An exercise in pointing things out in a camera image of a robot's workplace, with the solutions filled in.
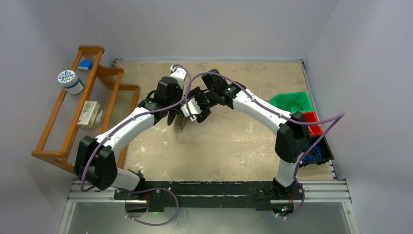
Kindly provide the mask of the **aluminium frame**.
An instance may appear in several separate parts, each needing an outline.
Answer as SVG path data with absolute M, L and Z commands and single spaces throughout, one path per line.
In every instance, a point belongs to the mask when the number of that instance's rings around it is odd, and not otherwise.
M 302 208 L 305 203 L 339 203 L 344 209 L 344 216 L 349 228 L 350 233 L 357 234 L 359 229 L 355 220 L 355 217 L 352 213 L 351 207 L 351 196 L 348 189 L 346 181 L 304 181 L 298 182 L 304 189 L 303 200 L 298 202 L 294 211 L 298 211 L 299 208 Z M 85 203 L 85 202 L 111 202 L 111 203 L 121 203 L 125 205 L 136 205 L 136 208 L 133 209 L 133 212 L 137 212 L 138 209 L 146 208 L 147 205 L 142 205 L 141 203 L 136 202 L 126 202 L 121 200 L 116 200 L 114 198 L 116 188 L 109 187 L 105 190 L 100 190 L 98 188 L 93 188 L 87 192 L 82 192 L 80 189 L 80 181 L 75 180 L 72 183 L 69 195 L 68 202 L 72 203 Z M 287 219 L 291 214 L 275 214 L 279 218 Z

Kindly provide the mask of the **black plastic bin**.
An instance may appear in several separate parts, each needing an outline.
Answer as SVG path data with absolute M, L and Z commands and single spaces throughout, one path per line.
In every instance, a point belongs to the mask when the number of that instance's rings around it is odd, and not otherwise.
M 334 156 L 330 150 L 328 142 L 326 141 L 326 138 L 323 138 L 304 157 L 303 163 L 300 165 L 300 167 L 305 167 L 311 164 L 322 165 L 333 159 Z

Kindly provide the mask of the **wooden rack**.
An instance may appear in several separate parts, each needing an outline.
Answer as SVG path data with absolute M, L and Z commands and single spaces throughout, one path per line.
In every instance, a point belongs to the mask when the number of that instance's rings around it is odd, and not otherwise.
M 84 59 L 90 59 L 93 64 L 88 73 L 79 73 L 84 89 L 77 95 L 70 95 L 61 89 L 32 156 L 74 173 L 79 141 L 84 136 L 94 137 L 104 133 L 115 125 L 114 118 L 119 114 L 115 106 L 117 95 L 123 91 L 132 92 L 132 99 L 126 102 L 127 114 L 135 109 L 140 87 L 121 82 L 124 73 L 122 68 L 101 65 L 104 52 L 104 48 L 99 45 L 79 46 L 71 70 L 74 71 Z M 100 104 L 99 115 L 91 128 L 79 127 L 77 124 L 86 101 Z

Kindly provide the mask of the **blue white round tin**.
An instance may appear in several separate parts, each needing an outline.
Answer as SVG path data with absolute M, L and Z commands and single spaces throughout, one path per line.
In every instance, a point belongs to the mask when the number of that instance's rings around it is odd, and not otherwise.
M 84 84 L 82 80 L 77 76 L 75 71 L 65 70 L 62 71 L 58 76 L 57 80 L 59 84 L 70 94 L 77 95 L 81 93 L 84 89 Z

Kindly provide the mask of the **black cable spool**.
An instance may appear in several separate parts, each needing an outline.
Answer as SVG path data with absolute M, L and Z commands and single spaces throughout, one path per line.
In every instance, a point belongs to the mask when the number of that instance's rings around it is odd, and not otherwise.
M 175 118 L 168 118 L 167 117 L 167 125 L 174 126 L 174 130 L 176 131 L 183 131 L 189 118 L 184 117 L 184 115 L 178 115 Z

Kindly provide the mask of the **blue white small box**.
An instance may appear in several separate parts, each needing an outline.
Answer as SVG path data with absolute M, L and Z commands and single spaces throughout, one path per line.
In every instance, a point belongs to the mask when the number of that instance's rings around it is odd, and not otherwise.
M 79 65 L 77 66 L 77 70 L 82 72 L 89 72 L 93 67 L 93 62 L 89 59 L 82 60 Z

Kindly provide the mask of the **white red carton box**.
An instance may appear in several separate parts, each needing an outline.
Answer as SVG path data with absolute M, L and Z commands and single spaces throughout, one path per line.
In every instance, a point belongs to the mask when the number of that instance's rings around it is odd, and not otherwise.
M 79 127 L 91 128 L 98 114 L 100 104 L 97 101 L 85 101 L 77 121 Z

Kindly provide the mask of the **red plastic bin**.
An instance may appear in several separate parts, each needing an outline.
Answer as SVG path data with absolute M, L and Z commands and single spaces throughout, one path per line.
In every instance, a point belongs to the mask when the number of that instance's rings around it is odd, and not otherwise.
M 315 112 L 304 112 L 303 113 L 307 122 L 318 122 L 318 116 Z M 320 124 L 315 125 L 308 125 L 310 135 L 312 137 L 321 136 L 323 134 L 323 130 Z

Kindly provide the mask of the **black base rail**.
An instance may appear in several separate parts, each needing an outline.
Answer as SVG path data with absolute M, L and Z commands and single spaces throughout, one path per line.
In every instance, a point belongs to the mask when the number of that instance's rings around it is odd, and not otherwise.
M 303 200 L 298 182 L 284 188 L 275 181 L 147 181 L 137 194 L 116 189 L 114 198 L 148 206 L 149 212 L 165 208 L 250 208 L 293 213 Z

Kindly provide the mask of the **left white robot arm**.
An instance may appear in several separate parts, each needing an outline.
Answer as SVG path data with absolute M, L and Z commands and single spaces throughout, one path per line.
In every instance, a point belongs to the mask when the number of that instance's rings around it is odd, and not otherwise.
M 92 138 L 85 136 L 79 143 L 74 172 L 81 178 L 80 189 L 105 190 L 115 187 L 126 190 L 132 199 L 145 194 L 144 179 L 138 172 L 118 168 L 116 156 L 145 130 L 167 118 L 171 125 L 182 113 L 186 74 L 173 72 L 162 77 L 152 91 L 132 113 L 108 131 Z

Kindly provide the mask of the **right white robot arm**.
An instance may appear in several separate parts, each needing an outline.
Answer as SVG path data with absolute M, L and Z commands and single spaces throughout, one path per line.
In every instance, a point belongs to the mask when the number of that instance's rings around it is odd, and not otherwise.
M 254 118 L 276 136 L 275 153 L 280 160 L 273 180 L 273 191 L 279 198 L 290 195 L 298 185 L 296 175 L 299 158 L 304 155 L 311 141 L 304 114 L 277 109 L 216 69 L 195 75 L 195 78 L 198 77 L 202 78 L 207 90 L 192 90 L 189 84 L 186 98 L 194 94 L 201 108 L 198 116 L 202 120 L 206 119 L 211 107 L 220 104 Z

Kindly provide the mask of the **green plastic bin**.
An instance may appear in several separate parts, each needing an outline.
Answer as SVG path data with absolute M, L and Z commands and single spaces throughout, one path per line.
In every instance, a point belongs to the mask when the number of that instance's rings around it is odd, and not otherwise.
M 307 92 L 280 93 L 269 100 L 269 103 L 279 109 L 295 113 L 300 111 L 313 112 L 314 107 Z

